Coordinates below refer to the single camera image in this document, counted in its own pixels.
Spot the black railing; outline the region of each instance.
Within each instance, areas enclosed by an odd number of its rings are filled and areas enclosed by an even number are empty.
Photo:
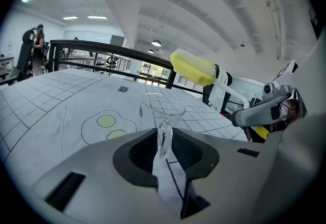
[[[125,71],[128,70],[130,67],[130,60],[124,59],[122,57],[116,57],[112,54],[109,54],[109,57],[107,59],[98,58],[97,53],[95,54],[95,57],[76,57],[71,56],[71,58],[59,58],[60,61],[84,61],[90,63],[93,61],[94,66],[103,67],[103,68],[109,68],[112,70],[118,70],[118,71]],[[76,62],[74,64],[74,67],[79,67],[79,62]]]
[[[144,78],[146,78],[146,80],[157,79],[157,80],[160,80],[160,81],[168,81],[166,78],[151,75],[151,74],[145,74],[145,73],[142,73],[142,72],[140,72],[139,75],[143,75]]]
[[[49,72],[58,71],[59,64],[66,64],[66,65],[72,65],[72,66],[79,66],[82,68],[93,69],[93,71],[104,71],[104,72],[109,72],[112,74],[119,74],[119,75],[124,75],[124,76],[138,78],[138,79],[145,79],[145,77],[140,76],[140,75],[135,75],[135,74],[120,71],[119,68],[117,70],[114,70],[114,69],[96,66],[95,61],[94,61],[94,65],[92,66],[92,65],[71,62],[70,60],[73,60],[73,58],[71,58],[71,59],[70,58],[68,58],[68,59],[60,58],[60,50],[62,50],[63,48],[72,48],[72,49],[84,50],[84,51],[88,51],[88,52],[94,52],[94,53],[96,53],[95,59],[97,58],[98,54],[105,54],[105,55],[118,54],[123,57],[144,61],[144,62],[155,64],[155,65],[158,65],[158,66],[161,66],[161,67],[171,70],[171,73],[170,73],[167,81],[161,81],[158,79],[151,78],[150,80],[152,82],[157,82],[159,84],[166,85],[166,88],[168,88],[168,89],[171,89],[172,87],[174,87],[174,88],[179,88],[179,89],[191,91],[194,93],[202,94],[202,92],[184,88],[184,87],[173,84],[176,73],[173,71],[173,66],[170,61],[160,59],[160,58],[154,57],[152,55],[149,55],[149,54],[146,54],[146,53],[143,53],[140,51],[136,51],[133,49],[110,45],[110,44],[99,43],[99,42],[93,42],[93,41],[51,40],[50,43],[51,43],[51,46],[50,46],[49,63],[48,63],[48,71]]]
[[[232,104],[238,104],[238,105],[240,105],[240,106],[243,106],[243,104],[239,104],[239,103],[237,103],[237,102],[233,102],[233,101],[228,101],[228,103],[232,103]]]
[[[201,92],[201,94],[203,93],[204,91],[204,88],[203,86],[199,85],[199,84],[196,84],[190,80],[188,80],[187,78],[183,77],[183,76],[180,76],[179,77],[179,83],[184,85],[185,87],[187,88],[190,88],[192,90],[196,90],[198,92]]]

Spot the desk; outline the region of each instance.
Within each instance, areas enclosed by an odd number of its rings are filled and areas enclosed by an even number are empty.
[[[110,139],[118,132],[137,131],[140,96],[146,92],[180,100],[187,112],[179,128],[247,141],[240,128],[183,90],[66,69],[0,91],[2,160],[13,178],[31,186],[82,147]],[[99,126],[97,119],[103,115],[115,118],[110,129]]]
[[[7,75],[10,77],[13,68],[14,68],[14,57],[0,58],[0,76],[2,77],[2,79],[6,79]]]

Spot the black cable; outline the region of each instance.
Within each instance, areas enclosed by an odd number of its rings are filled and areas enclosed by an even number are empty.
[[[289,108],[286,104],[284,104],[284,103],[280,103],[280,104],[282,104],[282,105],[284,105],[285,107],[287,107],[289,110],[294,110],[294,111],[296,111],[296,109],[291,109],[291,108]]]

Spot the clear glass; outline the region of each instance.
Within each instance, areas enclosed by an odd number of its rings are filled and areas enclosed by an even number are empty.
[[[173,137],[172,127],[175,127],[185,113],[180,101],[170,95],[147,93],[141,96],[142,116],[151,111],[157,127],[157,147],[160,157],[166,155]]]

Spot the white wall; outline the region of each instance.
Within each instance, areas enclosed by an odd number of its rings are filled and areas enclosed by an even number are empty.
[[[229,53],[207,51],[202,58],[218,64],[229,73],[240,74],[261,82],[271,82],[289,63],[288,61],[278,61],[276,58],[271,60],[259,55],[236,53],[236,51]]]
[[[232,84],[230,84],[229,87],[246,97],[249,101],[251,101],[252,98],[261,99],[261,94],[263,91],[263,86],[255,85],[237,78],[232,79]],[[242,103],[240,99],[232,95],[230,96],[230,101]]]
[[[131,74],[139,75],[139,72],[141,70],[142,62],[140,60],[136,59],[130,59],[130,66],[129,70]]]
[[[64,27],[59,22],[51,22],[46,17],[31,11],[13,9],[9,12],[0,29],[1,54],[14,56],[14,65],[16,66],[22,44],[22,35],[39,24],[44,26],[46,42],[63,38]]]
[[[173,84],[177,85],[179,83],[180,74],[176,73]]]
[[[79,24],[79,25],[68,25],[64,29],[65,31],[88,31],[88,32],[98,32],[98,33],[107,33],[111,35],[116,35],[124,37],[122,30],[116,26],[110,25],[97,25],[97,24]]]
[[[91,31],[65,31],[63,34],[64,39],[74,39],[75,37],[77,37],[79,40],[88,40],[109,44],[112,34]]]

